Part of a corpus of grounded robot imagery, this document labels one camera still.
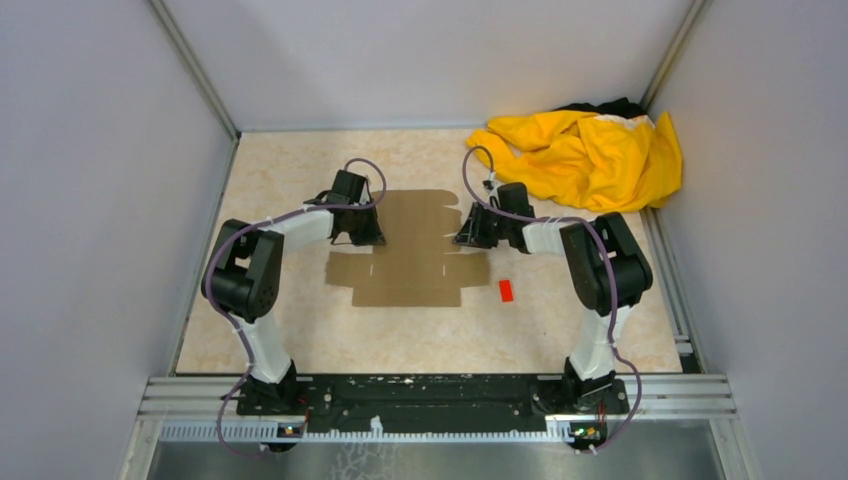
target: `white wall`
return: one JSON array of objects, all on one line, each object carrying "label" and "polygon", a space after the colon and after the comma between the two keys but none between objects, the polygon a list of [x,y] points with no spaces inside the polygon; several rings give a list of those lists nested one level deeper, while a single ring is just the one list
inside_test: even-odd
[{"label": "white wall", "polygon": [[645,92],[690,0],[168,0],[242,130],[478,125]]},{"label": "white wall", "polygon": [[715,2],[655,109],[695,323],[768,479],[848,471],[846,23],[844,0]]},{"label": "white wall", "polygon": [[229,140],[142,1],[3,2],[0,49],[0,477],[115,478]]}]

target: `small red cube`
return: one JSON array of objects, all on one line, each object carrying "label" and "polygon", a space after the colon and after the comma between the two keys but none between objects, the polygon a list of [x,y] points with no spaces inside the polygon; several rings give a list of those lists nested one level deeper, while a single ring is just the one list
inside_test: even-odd
[{"label": "small red cube", "polygon": [[501,301],[503,303],[508,303],[515,300],[515,297],[512,294],[512,282],[509,280],[501,280],[498,282],[498,286],[501,289]]}]

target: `beige floor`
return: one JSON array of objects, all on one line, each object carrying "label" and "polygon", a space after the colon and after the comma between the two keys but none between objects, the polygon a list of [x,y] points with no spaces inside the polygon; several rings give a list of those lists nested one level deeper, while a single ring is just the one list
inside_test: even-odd
[{"label": "beige floor", "polygon": [[[331,131],[245,134],[221,208],[220,221],[257,221],[297,208],[330,187],[352,157],[367,157],[385,172],[389,188],[456,193],[462,218],[471,205],[460,177],[469,130]],[[485,169],[472,162],[473,185]],[[376,175],[367,167],[354,171]],[[533,199],[537,216],[586,211]],[[642,221],[627,222],[650,259]],[[522,255],[506,245],[488,252],[491,284],[462,289],[462,306],[353,307],[352,289],[325,284],[330,251],[370,247],[316,244],[283,263],[274,307],[285,348],[300,372],[493,373],[560,372],[579,334],[583,307],[565,260]],[[515,302],[502,303],[497,281],[508,278]],[[645,372],[679,372],[662,294],[645,293],[623,331],[621,353]],[[178,372],[241,372],[246,356],[229,324],[200,296],[185,334]],[[627,371],[619,365],[620,371]]]}]

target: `yellow cloth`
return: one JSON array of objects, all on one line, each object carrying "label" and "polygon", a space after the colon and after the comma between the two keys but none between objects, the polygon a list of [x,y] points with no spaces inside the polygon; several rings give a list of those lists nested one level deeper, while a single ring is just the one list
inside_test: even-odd
[{"label": "yellow cloth", "polygon": [[[507,142],[523,155],[516,158]],[[570,110],[496,117],[467,144],[489,149],[499,180],[523,182],[536,197],[596,212],[662,207],[683,181],[683,156],[667,113],[656,129],[647,117]],[[476,154],[489,165],[485,152]]]}]

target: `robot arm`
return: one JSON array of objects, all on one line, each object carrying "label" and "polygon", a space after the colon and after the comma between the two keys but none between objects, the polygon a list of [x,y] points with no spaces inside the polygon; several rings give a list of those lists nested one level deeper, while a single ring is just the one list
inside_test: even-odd
[{"label": "robot arm", "polygon": [[[454,243],[492,248],[499,240],[522,253],[547,253],[566,257],[574,289],[586,307],[577,348],[566,359],[564,393],[578,410],[594,408],[615,379],[615,359],[608,330],[611,314],[610,282],[600,252],[589,230],[581,223],[530,222],[533,207],[521,183],[495,186],[484,182],[489,203],[527,221],[498,215],[475,203]],[[613,342],[621,336],[627,317],[653,283],[651,267],[619,213],[608,213],[589,222],[601,236],[615,274],[618,305]]]},{"label": "robot arm", "polygon": [[[365,177],[339,170],[332,189],[305,202],[304,207],[372,202]],[[247,226],[235,219],[224,222],[212,251],[218,252]],[[275,404],[290,404],[296,390],[294,363],[280,342],[272,312],[279,294],[283,257],[315,242],[335,240],[341,232],[348,233],[351,243],[357,246],[386,243],[377,224],[376,209],[326,208],[248,232],[223,251],[217,264],[210,262],[207,266],[207,272],[214,269],[212,295],[236,319],[254,352],[255,364],[245,387],[257,397],[267,397]],[[201,293],[208,298],[205,286]]]}]

